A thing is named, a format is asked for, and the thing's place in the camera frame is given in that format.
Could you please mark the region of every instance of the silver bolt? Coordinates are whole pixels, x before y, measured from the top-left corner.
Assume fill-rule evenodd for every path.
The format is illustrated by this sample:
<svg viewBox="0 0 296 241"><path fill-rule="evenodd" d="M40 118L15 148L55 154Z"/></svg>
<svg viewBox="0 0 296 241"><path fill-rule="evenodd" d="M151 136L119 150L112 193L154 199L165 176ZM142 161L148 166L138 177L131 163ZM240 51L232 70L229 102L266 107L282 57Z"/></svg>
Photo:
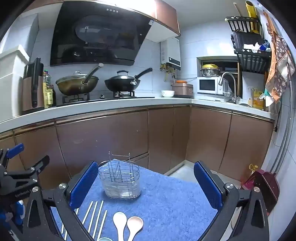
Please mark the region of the silver bolt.
<svg viewBox="0 0 296 241"><path fill-rule="evenodd" d="M260 188L259 187L254 187L254 191L255 192L260 192Z"/></svg>
<svg viewBox="0 0 296 241"><path fill-rule="evenodd" d="M227 187L228 189L232 189L234 186L233 186L232 183L226 183L226 187Z"/></svg>
<svg viewBox="0 0 296 241"><path fill-rule="evenodd" d="M39 190L39 187L33 187L32 192L37 192Z"/></svg>
<svg viewBox="0 0 296 241"><path fill-rule="evenodd" d="M65 183L61 183L60 185L59 185L59 189L65 189L66 188L66 184Z"/></svg>

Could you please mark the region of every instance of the floor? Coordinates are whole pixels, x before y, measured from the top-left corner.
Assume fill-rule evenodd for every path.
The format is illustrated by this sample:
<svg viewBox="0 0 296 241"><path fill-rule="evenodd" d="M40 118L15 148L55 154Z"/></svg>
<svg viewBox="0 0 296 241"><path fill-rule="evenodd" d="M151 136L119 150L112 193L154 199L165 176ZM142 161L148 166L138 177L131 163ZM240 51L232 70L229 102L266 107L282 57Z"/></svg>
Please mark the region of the floor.
<svg viewBox="0 0 296 241"><path fill-rule="evenodd" d="M184 165L182 167L180 167L178 170L176 170L175 172L173 172L170 175L170 177L179 178L179 179L182 179L182 180L188 181L188 182L197 182L196 178L194 176L194 173L193 173L193 166L194 166L194 163L189 162L189 161L185 161ZM217 174L224 183L232 183L236 188L240 188L240 181L235 180L230 177L227 177L227 176L224 176L224 175L217 173L215 171L212 171L212 173ZM231 223L229 223L228 227L227 227L224 235L220 239L220 241L228 240L231 232L232 232Z"/></svg>

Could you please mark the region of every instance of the water heater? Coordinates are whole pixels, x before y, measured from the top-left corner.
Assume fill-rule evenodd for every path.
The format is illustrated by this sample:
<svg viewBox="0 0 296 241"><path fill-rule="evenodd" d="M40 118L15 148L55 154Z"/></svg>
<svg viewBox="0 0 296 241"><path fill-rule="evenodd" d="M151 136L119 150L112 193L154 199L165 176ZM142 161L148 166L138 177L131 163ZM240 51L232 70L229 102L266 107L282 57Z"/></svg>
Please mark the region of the water heater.
<svg viewBox="0 0 296 241"><path fill-rule="evenodd" d="M180 43L175 37L160 42L161 63L181 70Z"/></svg>

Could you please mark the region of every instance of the range hood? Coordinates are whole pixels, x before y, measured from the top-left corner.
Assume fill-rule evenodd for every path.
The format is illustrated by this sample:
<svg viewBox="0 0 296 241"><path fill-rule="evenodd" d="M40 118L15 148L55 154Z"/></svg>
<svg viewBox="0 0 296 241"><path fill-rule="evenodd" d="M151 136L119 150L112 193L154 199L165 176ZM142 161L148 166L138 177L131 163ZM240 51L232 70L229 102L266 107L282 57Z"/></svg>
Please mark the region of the range hood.
<svg viewBox="0 0 296 241"><path fill-rule="evenodd" d="M90 1L66 1L52 39L50 65L133 65L153 21L134 11Z"/></svg>

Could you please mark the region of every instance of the faucet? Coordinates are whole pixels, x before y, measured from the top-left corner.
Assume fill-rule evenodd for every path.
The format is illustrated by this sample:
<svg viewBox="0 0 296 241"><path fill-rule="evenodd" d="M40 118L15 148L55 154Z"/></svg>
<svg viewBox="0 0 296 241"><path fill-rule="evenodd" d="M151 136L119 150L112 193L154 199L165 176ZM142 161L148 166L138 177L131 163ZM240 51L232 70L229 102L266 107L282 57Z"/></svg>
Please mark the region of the faucet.
<svg viewBox="0 0 296 241"><path fill-rule="evenodd" d="M222 74L221 79L220 79L220 81L219 81L218 84L219 84L220 86L222 86L222 84L223 84L223 77L224 77L225 75L227 75L227 74L230 75L230 76L232 77L233 82L234 82L234 97L232 97L228 102L236 104L236 103L237 103L237 87L236 87L235 79L234 79L233 75L232 75L231 73L229 73L229 72L224 72L224 73Z"/></svg>

